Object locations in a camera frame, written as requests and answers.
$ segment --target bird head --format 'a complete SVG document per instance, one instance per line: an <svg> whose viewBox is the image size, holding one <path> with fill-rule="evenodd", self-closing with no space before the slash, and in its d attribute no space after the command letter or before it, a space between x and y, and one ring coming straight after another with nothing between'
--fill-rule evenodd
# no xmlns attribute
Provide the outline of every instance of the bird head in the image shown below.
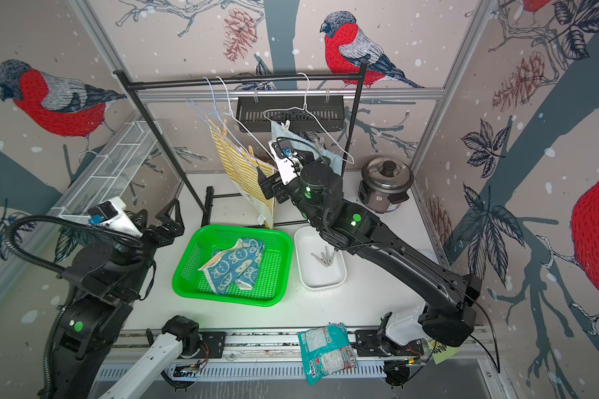
<svg viewBox="0 0 599 399"><path fill-rule="evenodd" d="M20 77L32 69L31 65L19 60L7 60L0 64L0 100L12 98L22 101Z"/></svg>
<svg viewBox="0 0 599 399"><path fill-rule="evenodd" d="M324 23L322 24L322 28L320 28L320 32L326 33L329 38L333 38L337 33L337 30L342 27L342 25L346 24L356 24L357 20L348 11L336 11L334 13L328 14Z"/></svg>

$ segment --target wire hanger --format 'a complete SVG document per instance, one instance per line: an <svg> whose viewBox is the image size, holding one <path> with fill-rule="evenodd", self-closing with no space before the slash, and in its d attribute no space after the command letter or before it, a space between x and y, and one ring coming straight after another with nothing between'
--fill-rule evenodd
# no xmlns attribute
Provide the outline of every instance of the wire hanger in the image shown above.
<svg viewBox="0 0 599 399"><path fill-rule="evenodd" d="M207 114L214 114L215 116L218 117L218 119L220 120L220 123L224 126L224 129L231 135L231 137L233 137L233 139L235 141L237 141L237 143L240 145L240 147L242 147L244 149L244 152L246 154L248 154L248 150L244 147L244 145L242 145L242 143L240 143L240 141L237 139L237 137L235 137L233 135L233 133L231 132L231 129L228 128L228 126L226 126L226 123L222 120L222 117L220 117L220 113L218 112L218 108L217 108L217 103L215 101L215 93L213 92L213 86L211 85L211 82L209 81L209 79L204 76L204 79L208 82L209 87L211 88L211 96L213 97L213 107L215 109L215 112L208 110L207 108L205 108L203 105L200 105L198 103L196 103L195 101L191 100L190 98L186 99L186 104L207 124L209 125L209 127L211 129L215 129L215 127L213 125L211 125L207 118L203 115L201 115L194 107L191 106L191 103L193 105L196 105L197 107L200 107L201 109L205 110L207 112ZM255 166L246 156L244 156L244 154L242 153L242 151L240 151L238 148L235 147L235 145L233 145L233 143L231 143L230 140L227 140L227 142L236 150L236 152L238 154L240 154L240 156L242 158L244 158L244 160L254 169L257 169L257 166Z"/></svg>
<svg viewBox="0 0 599 399"><path fill-rule="evenodd" d="M306 88L306 91L304 92L304 107L303 108L291 107L291 108L272 108L272 109L267 109L267 110L265 110L263 112L263 116L266 119L268 119L269 121L271 121L271 122L276 122L276 121L273 121L268 116L266 116L266 113L267 112L271 112L271 111L290 111L290 110L293 110L293 109L306 112L308 115L311 115L313 117L313 119L315 119L315 122L317 122L317 124L319 124L319 127L322 128L322 130L324 131L324 133L326 133L327 136L330 137L331 140L333 140L333 142L335 143L335 145L337 146L337 148L339 148L340 150L342 150L342 152L344 154L348 154L349 158L351 158L350 160L345 159L343 161L346 162L347 164L354 164L355 163L355 158L352 157L351 153L349 153L348 151L346 151L345 149L343 149L342 146L339 145L339 142L337 142L337 140L335 140L333 138L333 136L331 136L330 133L328 133L326 131L326 129L324 128L324 126L322 126L322 123L319 121L319 119L315 115L313 115L311 111L308 110L308 105L306 104L306 98L308 96L308 91L310 90L310 79L308 78L308 76L304 72L299 72L298 75L304 75L304 77L306 78L306 81L308 82L308 87Z"/></svg>
<svg viewBox="0 0 599 399"><path fill-rule="evenodd" d="M257 137L255 137L255 135L251 133L251 131L248 130L247 127L244 126L244 124L241 123L240 120L235 117L235 115L233 115L233 109L231 108L231 97L229 96L229 89L226 87L226 84L224 83L224 80L221 77L215 76L215 78L220 79L220 82L222 82L224 90L226 91L226 99L229 102L229 112L223 112L223 114L231 116L231 118L233 118L235 122L239 123L240 126L242 126L244 130L246 130L247 133L257 141L257 144L259 144L260 147L262 147L264 151L266 151L266 153L271 157L271 159L274 160L275 158L273 158L273 155L266 149L266 147L262 143L260 143L260 140L258 140Z"/></svg>

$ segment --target rice cooker lid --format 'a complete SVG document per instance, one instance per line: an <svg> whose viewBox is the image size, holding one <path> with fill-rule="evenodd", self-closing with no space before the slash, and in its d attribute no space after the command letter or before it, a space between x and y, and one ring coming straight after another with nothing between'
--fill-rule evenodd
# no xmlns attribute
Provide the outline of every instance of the rice cooker lid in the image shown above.
<svg viewBox="0 0 599 399"><path fill-rule="evenodd" d="M413 185L413 173L404 162L388 156L371 159L361 169L361 177L374 190L400 193Z"/></svg>

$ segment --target blue snack package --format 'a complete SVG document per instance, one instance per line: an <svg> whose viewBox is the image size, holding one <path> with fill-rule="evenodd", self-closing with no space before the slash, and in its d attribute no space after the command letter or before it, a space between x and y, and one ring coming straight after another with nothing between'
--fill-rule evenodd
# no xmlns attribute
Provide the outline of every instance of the blue snack package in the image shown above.
<svg viewBox="0 0 599 399"><path fill-rule="evenodd" d="M336 371L357 368L355 353L342 323L301 332L298 338L308 385Z"/></svg>

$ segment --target green plastic basket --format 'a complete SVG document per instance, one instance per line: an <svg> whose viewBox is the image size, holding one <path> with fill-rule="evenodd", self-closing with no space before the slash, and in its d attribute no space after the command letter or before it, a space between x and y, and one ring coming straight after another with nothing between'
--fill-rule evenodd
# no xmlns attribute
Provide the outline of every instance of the green plastic basket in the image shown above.
<svg viewBox="0 0 599 399"><path fill-rule="evenodd" d="M231 284L226 295L214 294L204 273L198 272L198 269L214 253L233 247L238 238L245 237L266 244L254 288L244 291ZM278 303L286 292L292 257L293 241L284 232L263 228L204 226L195 232L182 255L173 275L173 291L186 298L270 307Z"/></svg>

